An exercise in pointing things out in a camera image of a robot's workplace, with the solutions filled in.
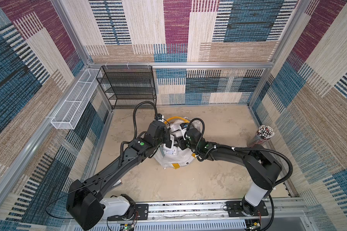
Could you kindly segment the white canvas bag yellow handles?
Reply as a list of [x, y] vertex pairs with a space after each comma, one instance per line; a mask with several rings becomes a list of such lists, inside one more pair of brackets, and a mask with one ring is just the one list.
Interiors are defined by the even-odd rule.
[[[190, 123], [190, 120], [186, 117], [174, 116], [165, 120], [168, 129], [170, 130], [170, 124], [176, 120], [183, 120]], [[163, 167], [163, 168], [174, 168], [178, 169], [180, 167], [185, 167], [189, 165], [196, 159], [194, 152], [191, 149], [181, 150], [177, 145], [177, 138], [171, 135], [173, 141], [172, 149], [168, 149], [162, 144], [156, 154], [154, 159]]]

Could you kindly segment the white rectangular alarm clock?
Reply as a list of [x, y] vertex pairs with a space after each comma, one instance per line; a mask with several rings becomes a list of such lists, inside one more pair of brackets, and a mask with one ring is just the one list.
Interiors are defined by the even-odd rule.
[[186, 131], [182, 131], [180, 129], [180, 124], [181, 123], [188, 123], [183, 120], [176, 120], [173, 123], [170, 124], [170, 134], [175, 136], [176, 138], [182, 137], [185, 135]]

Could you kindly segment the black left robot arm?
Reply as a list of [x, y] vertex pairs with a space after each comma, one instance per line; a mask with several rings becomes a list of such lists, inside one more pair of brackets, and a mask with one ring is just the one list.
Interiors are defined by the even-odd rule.
[[109, 217], [119, 216], [126, 220], [137, 217], [135, 202], [126, 194], [104, 197], [128, 171], [152, 158], [161, 144], [173, 144], [164, 116], [157, 110], [154, 113], [154, 120], [146, 132], [137, 135], [135, 131], [130, 142], [121, 143], [117, 159], [92, 177], [82, 182], [75, 180], [70, 185], [65, 195], [66, 210], [83, 230], [88, 231]]

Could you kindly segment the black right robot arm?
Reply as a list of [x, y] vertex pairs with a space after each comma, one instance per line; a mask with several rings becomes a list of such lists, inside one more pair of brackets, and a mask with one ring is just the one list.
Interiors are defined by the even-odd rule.
[[258, 231], [268, 230], [275, 217], [275, 206], [270, 194], [275, 186], [292, 176], [294, 168], [290, 159], [261, 145], [236, 147], [206, 141], [203, 137], [205, 124], [200, 118], [182, 123], [180, 129], [184, 133], [186, 148], [195, 154], [198, 161], [225, 161], [242, 165], [247, 169], [253, 182], [240, 203], [241, 213], [245, 216], [255, 215], [262, 199], [268, 197], [271, 203], [270, 221], [266, 226], [257, 228]]

